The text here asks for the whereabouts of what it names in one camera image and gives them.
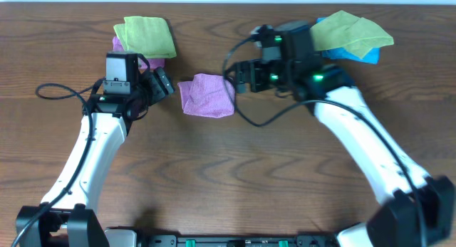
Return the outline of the large purple microfiber cloth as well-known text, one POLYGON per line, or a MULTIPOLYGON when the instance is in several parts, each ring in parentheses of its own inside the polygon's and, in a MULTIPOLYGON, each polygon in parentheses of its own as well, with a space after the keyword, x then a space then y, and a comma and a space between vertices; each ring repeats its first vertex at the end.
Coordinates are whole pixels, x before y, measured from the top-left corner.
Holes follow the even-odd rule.
POLYGON ((177 85, 184 114, 211 118, 234 114, 234 106, 230 101, 234 97, 234 88, 222 76, 199 73, 193 80, 177 85))

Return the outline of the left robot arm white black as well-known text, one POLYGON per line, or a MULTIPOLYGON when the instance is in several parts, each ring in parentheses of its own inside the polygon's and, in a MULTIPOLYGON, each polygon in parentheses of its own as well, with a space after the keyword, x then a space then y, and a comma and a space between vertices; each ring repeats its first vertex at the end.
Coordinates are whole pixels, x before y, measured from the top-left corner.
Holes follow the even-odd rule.
POLYGON ((38 206, 23 206, 16 217, 13 246, 109 246, 96 216, 108 170, 134 121, 174 93, 163 68, 108 76, 86 88, 66 89, 82 105, 81 129, 55 184, 38 206))

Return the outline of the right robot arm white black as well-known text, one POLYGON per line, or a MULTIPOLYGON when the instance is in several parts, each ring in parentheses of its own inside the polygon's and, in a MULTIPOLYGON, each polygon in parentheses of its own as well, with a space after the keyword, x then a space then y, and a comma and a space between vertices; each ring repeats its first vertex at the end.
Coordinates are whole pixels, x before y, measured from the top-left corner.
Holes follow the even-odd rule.
POLYGON ((336 233, 338 246, 431 246, 450 237, 454 184, 444 176, 432 178, 403 151, 344 69, 256 59, 223 65, 222 75, 234 86, 248 83, 254 93, 273 87, 291 92, 363 172, 380 208, 367 222, 336 233))

